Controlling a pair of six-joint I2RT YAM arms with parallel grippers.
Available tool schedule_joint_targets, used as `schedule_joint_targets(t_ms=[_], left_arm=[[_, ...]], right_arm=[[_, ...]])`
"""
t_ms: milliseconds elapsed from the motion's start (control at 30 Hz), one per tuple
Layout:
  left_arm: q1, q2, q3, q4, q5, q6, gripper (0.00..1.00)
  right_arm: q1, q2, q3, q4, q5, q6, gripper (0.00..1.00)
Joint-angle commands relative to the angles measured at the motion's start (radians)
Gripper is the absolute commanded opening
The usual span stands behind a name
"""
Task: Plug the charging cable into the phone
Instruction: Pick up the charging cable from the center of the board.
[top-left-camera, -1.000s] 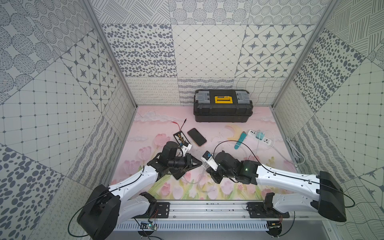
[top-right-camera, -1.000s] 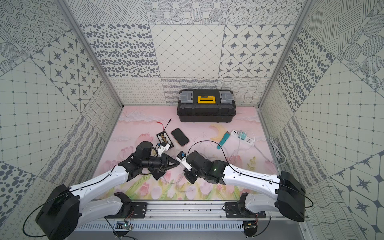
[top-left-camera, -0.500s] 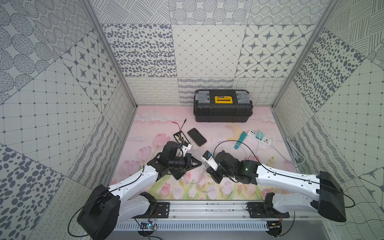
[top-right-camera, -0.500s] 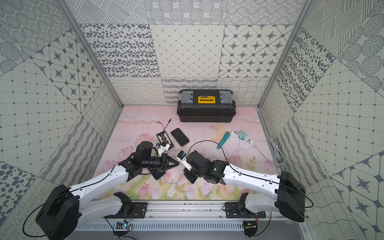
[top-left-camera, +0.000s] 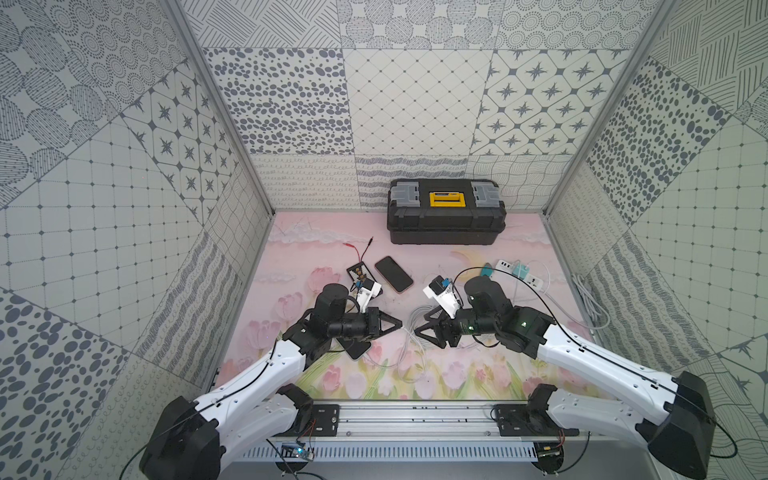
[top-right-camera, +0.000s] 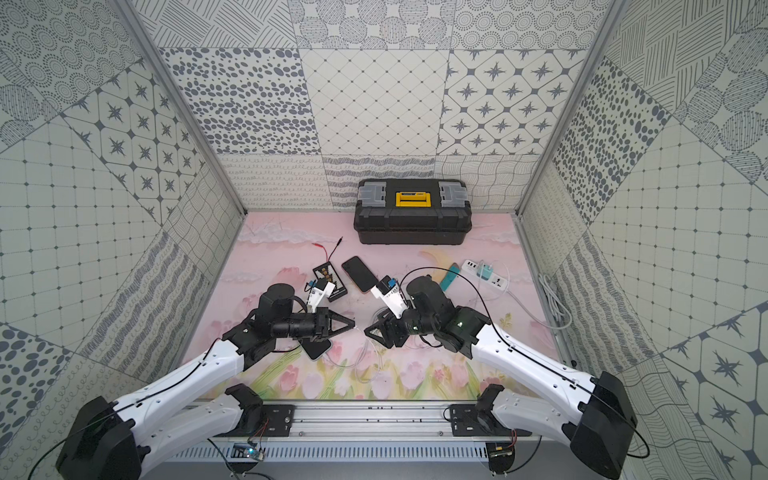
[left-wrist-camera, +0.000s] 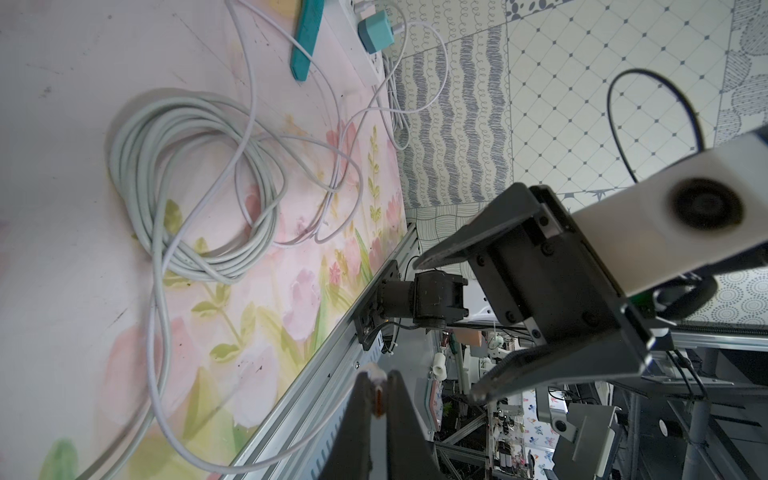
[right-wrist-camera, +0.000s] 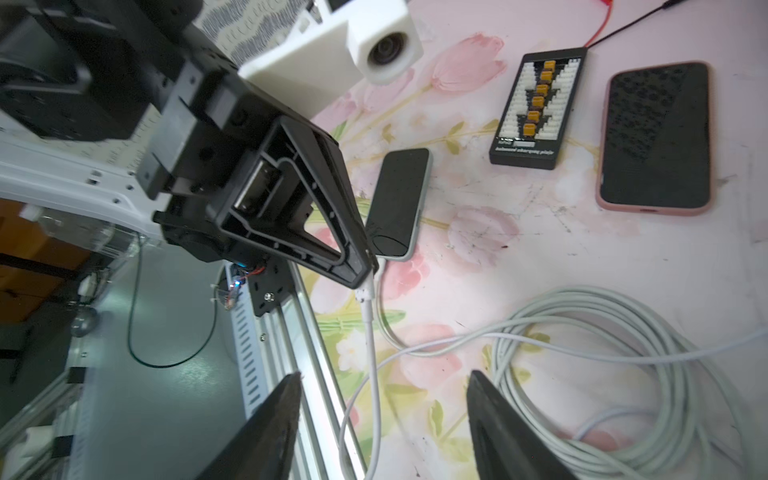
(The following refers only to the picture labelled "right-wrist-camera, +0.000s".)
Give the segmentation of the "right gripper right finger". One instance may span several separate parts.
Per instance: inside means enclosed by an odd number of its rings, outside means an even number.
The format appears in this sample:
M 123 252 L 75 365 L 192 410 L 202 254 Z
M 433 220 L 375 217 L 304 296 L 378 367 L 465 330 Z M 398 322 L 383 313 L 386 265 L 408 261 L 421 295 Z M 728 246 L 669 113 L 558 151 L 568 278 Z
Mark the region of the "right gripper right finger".
M 466 402 L 481 480 L 576 479 L 483 372 L 471 373 Z

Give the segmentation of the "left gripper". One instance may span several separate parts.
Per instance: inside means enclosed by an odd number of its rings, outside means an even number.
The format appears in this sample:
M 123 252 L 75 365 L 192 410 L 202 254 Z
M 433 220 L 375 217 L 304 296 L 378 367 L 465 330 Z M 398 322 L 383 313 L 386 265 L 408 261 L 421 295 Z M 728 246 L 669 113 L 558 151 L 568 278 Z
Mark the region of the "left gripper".
M 377 262 L 343 155 L 280 113 L 217 48 L 191 51 L 137 172 L 149 198 L 170 196 L 152 219 L 203 262 L 258 264 L 264 251 L 356 289 Z

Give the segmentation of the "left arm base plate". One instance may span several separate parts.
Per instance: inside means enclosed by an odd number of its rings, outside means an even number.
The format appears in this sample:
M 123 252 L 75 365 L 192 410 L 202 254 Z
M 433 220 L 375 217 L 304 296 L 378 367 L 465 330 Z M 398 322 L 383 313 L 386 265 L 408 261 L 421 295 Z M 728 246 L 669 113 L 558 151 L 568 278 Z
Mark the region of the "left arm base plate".
M 247 279 L 253 313 L 256 317 L 272 312 L 296 293 L 289 262 L 268 256 L 257 273 Z

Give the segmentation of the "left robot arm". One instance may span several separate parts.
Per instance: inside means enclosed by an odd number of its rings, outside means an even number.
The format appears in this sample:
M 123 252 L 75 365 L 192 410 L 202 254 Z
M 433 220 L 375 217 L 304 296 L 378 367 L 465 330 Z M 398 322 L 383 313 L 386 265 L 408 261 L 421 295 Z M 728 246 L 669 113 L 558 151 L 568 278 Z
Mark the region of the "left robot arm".
M 355 289 L 378 263 L 338 143 L 248 80 L 199 1 L 5 1 L 1 193 L 197 260 L 279 257 Z

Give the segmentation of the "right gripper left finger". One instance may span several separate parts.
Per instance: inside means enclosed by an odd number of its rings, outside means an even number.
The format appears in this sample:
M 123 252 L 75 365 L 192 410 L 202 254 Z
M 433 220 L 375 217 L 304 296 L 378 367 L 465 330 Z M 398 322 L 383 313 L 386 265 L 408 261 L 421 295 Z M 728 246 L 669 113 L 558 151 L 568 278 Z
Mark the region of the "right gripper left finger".
M 285 376 L 198 480 L 286 480 L 294 456 L 301 374 Z

